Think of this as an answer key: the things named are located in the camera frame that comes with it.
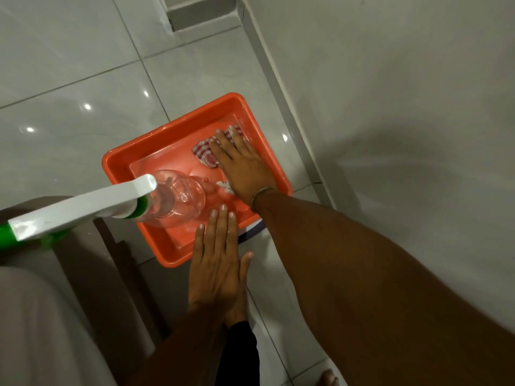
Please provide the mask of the red white checkered cloth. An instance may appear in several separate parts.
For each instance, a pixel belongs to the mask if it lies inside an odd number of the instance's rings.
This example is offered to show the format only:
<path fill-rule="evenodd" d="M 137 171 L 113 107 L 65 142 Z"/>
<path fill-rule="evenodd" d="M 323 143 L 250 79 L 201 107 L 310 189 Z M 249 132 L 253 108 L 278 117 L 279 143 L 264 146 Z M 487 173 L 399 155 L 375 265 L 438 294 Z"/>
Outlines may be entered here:
<path fill-rule="evenodd" d="M 225 138 L 232 145 L 235 145 L 234 144 L 233 133 L 232 133 L 232 128 L 242 138 L 245 137 L 245 134 L 244 134 L 244 131 L 242 130 L 241 126 L 239 126 L 239 125 L 232 125 L 228 129 L 223 131 L 223 134 L 224 134 Z M 220 145 L 220 142 L 219 142 L 217 136 L 213 135 L 212 137 L 209 137 L 209 138 L 207 138 L 205 140 L 201 140 L 201 141 L 197 142 L 197 144 L 194 145 L 194 147 L 192 148 L 191 152 L 203 165 L 205 165 L 206 167 L 208 167 L 210 169 L 215 169 L 215 168 L 217 168 L 219 166 L 219 161 L 215 157 L 215 155 L 214 155 L 214 153 L 213 153 L 213 151 L 212 151 L 212 149 L 211 149 L 211 147 L 209 145 L 209 141 L 211 139 L 216 141 Z"/>

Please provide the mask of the orange plastic tray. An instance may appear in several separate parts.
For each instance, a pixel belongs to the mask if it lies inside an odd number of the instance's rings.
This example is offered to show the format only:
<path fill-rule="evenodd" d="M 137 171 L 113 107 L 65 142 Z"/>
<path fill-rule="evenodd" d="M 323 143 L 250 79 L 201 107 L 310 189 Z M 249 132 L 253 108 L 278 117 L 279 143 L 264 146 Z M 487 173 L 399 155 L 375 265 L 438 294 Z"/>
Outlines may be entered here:
<path fill-rule="evenodd" d="M 206 223 L 211 210 L 221 204 L 236 213 L 241 234 L 260 220 L 244 202 L 217 185 L 217 182 L 227 180 L 222 170 L 208 168 L 192 152 L 198 142 L 214 136 L 217 129 L 226 130 L 232 125 L 241 128 L 242 134 L 270 168 L 279 190 L 293 195 L 292 185 L 248 103 L 235 92 L 114 148 L 102 158 L 102 168 L 113 184 L 152 175 L 158 170 L 176 170 L 208 186 L 204 209 L 195 219 L 175 227 L 138 223 L 146 242 L 164 267 L 175 268 L 191 259 L 197 226 Z"/>

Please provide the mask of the person's left hand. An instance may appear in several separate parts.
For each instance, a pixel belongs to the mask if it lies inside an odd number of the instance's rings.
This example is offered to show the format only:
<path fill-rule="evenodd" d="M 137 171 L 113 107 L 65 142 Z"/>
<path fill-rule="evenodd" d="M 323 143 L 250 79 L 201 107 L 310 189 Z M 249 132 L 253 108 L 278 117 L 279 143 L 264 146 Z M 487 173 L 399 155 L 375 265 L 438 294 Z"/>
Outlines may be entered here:
<path fill-rule="evenodd" d="M 234 212 L 228 210 L 228 237 L 225 253 L 215 253 L 215 229 L 218 209 L 209 214 L 204 233 L 203 257 L 193 256 L 190 264 L 188 311 L 202 303 L 230 303 L 223 324 L 248 321 L 248 295 L 239 291 L 238 223 Z"/>

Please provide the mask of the person's bare foot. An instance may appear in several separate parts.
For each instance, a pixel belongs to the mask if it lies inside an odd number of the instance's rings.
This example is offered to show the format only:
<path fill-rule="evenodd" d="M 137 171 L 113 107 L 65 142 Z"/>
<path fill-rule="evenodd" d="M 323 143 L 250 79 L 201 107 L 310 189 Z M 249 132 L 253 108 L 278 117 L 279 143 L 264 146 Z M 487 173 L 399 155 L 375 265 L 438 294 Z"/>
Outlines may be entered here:
<path fill-rule="evenodd" d="M 321 374 L 315 386 L 340 386 L 340 381 L 332 369 L 327 369 Z"/>

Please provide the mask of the white stool with blue rim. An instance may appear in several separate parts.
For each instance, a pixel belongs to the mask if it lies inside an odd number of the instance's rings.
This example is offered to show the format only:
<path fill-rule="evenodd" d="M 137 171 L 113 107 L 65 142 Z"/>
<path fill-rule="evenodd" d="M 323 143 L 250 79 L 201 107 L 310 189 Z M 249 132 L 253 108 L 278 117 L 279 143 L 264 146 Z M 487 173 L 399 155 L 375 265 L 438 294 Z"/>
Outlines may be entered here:
<path fill-rule="evenodd" d="M 251 225 L 248 225 L 243 228 L 238 229 L 238 244 L 242 244 L 259 233 L 261 233 L 266 228 L 266 225 L 263 223 L 262 219 L 256 220 Z"/>

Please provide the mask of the person's right hand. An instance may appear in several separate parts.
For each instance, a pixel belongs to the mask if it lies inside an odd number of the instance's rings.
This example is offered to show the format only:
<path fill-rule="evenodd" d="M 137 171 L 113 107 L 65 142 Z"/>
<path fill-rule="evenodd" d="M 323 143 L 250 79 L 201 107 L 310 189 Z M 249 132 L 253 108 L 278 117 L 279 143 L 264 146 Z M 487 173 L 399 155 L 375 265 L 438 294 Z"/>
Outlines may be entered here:
<path fill-rule="evenodd" d="M 209 145 L 218 159 L 219 167 L 225 173 L 234 193 L 248 207 L 253 209 L 259 195 L 268 191 L 278 190 L 278 186 L 272 171 L 263 159 L 261 162 L 248 162 L 242 157 L 242 137 L 235 130 L 233 131 L 233 138 L 235 146 L 240 152 L 236 157 L 226 155 L 217 142 L 212 139 L 209 141 Z"/>

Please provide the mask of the clear spray bottle white trigger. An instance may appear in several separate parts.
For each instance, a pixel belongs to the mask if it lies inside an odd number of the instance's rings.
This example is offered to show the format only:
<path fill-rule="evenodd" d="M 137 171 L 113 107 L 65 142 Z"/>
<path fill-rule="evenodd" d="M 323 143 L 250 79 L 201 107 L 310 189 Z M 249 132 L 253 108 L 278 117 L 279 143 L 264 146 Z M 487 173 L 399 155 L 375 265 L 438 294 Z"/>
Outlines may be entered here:
<path fill-rule="evenodd" d="M 0 225 L 0 251 L 30 241 L 50 247 L 72 228 L 97 218 L 132 220 L 161 229 L 180 227 L 200 216 L 206 198 L 193 177 L 158 170 L 8 220 Z"/>

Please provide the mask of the white fabric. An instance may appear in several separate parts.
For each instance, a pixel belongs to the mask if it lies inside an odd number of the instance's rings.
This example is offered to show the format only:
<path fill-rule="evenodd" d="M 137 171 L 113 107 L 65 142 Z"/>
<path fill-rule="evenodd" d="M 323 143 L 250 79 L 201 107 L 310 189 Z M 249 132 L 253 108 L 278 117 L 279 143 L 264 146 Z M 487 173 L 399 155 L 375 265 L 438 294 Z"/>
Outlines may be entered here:
<path fill-rule="evenodd" d="M 33 272 L 0 268 L 0 386 L 117 386 L 67 301 Z"/>

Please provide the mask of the person's black trouser leg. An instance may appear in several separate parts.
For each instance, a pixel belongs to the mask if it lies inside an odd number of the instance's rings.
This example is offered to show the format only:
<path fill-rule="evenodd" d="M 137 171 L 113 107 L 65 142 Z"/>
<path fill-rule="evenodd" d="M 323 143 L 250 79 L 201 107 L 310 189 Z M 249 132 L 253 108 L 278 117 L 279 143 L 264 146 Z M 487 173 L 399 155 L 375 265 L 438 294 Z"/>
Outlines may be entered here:
<path fill-rule="evenodd" d="M 257 340 L 248 321 L 228 329 L 215 386 L 260 386 Z"/>

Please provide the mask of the person's right forearm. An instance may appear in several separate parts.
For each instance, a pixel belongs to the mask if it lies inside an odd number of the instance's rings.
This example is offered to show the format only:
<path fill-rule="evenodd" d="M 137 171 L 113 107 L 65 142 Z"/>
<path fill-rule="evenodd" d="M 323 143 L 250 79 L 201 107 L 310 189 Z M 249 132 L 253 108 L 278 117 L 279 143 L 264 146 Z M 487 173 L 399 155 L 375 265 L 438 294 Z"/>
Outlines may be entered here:
<path fill-rule="evenodd" d="M 253 210 L 348 386 L 515 386 L 515 335 L 402 247 L 279 190 Z"/>

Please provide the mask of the brown chair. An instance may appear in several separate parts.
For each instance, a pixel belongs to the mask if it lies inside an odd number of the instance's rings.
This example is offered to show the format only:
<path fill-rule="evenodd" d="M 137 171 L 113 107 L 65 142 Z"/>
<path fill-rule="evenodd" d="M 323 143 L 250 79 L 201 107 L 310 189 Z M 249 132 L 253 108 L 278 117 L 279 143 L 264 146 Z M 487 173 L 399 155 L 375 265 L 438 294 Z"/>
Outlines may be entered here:
<path fill-rule="evenodd" d="M 0 266 L 58 264 L 93 337 L 112 367 L 136 367 L 170 334 L 129 243 L 135 224 L 96 218 L 72 228 L 52 245 L 31 240 L 0 246 Z"/>

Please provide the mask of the person's left forearm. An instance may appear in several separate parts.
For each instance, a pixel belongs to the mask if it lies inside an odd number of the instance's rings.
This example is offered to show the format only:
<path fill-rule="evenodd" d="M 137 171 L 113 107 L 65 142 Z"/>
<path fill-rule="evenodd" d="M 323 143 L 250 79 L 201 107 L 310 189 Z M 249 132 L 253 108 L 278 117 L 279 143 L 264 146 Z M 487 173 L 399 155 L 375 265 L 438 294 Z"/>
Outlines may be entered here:
<path fill-rule="evenodd" d="M 188 311 L 126 386 L 197 386 L 230 303 L 202 303 Z"/>

